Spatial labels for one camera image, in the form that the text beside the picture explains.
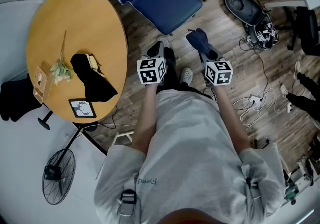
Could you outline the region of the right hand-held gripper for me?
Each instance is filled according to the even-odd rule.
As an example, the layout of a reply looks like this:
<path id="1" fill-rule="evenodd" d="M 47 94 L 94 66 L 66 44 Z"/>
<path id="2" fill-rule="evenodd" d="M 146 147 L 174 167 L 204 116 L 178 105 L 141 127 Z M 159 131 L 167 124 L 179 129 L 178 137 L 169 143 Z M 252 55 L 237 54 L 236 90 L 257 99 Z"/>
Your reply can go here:
<path id="1" fill-rule="evenodd" d="M 204 63 L 204 71 L 202 73 L 208 87 L 228 86 L 231 84 L 234 69 L 231 62 L 223 58 L 221 52 L 214 51 L 215 61 L 208 61 L 205 53 L 201 53 L 200 51 L 198 53 L 201 62 Z"/>

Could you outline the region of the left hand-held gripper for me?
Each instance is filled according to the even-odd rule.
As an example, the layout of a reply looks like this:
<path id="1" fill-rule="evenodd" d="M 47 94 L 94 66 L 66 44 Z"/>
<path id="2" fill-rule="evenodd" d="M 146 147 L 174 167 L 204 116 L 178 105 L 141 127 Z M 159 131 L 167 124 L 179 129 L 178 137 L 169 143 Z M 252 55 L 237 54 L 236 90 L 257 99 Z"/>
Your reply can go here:
<path id="1" fill-rule="evenodd" d="M 147 51 L 148 56 L 163 56 L 164 53 L 163 42 L 157 42 Z M 161 84 L 167 73 L 166 60 L 164 57 L 142 56 L 137 61 L 137 73 L 142 85 Z"/>

